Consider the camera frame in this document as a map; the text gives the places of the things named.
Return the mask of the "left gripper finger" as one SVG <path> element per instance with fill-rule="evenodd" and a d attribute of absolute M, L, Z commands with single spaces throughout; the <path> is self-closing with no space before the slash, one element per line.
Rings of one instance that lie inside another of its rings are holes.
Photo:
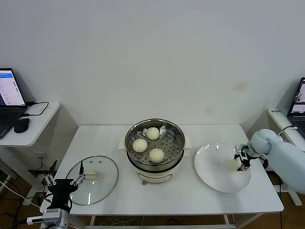
<path fill-rule="evenodd" d="M 70 184 L 74 185 L 74 186 L 78 186 L 80 183 L 83 182 L 84 179 L 85 179 L 84 167 L 83 167 L 83 162 L 81 161 L 79 176 L 76 179 L 74 179 L 73 181 L 71 181 Z"/>
<path fill-rule="evenodd" d="M 48 172 L 44 174 L 44 179 L 49 187 L 56 185 L 56 181 L 54 179 L 56 164 L 57 164 L 57 160 L 54 161 L 52 166 L 49 168 Z"/>

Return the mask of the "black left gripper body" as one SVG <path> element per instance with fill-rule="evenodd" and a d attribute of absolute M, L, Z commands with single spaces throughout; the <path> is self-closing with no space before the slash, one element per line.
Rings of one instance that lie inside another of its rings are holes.
<path fill-rule="evenodd" d="M 73 179 L 56 179 L 55 183 L 48 187 L 52 196 L 50 207 L 69 207 L 70 194 L 78 189 L 78 185 L 74 185 Z"/>

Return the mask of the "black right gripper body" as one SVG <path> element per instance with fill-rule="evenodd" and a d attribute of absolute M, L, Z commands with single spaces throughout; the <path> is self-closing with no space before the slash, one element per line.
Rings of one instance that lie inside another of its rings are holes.
<path fill-rule="evenodd" d="M 248 158 L 246 152 L 244 152 L 243 150 L 241 150 L 240 152 L 240 160 L 241 160 L 241 165 L 242 166 L 250 166 L 250 159 Z"/>

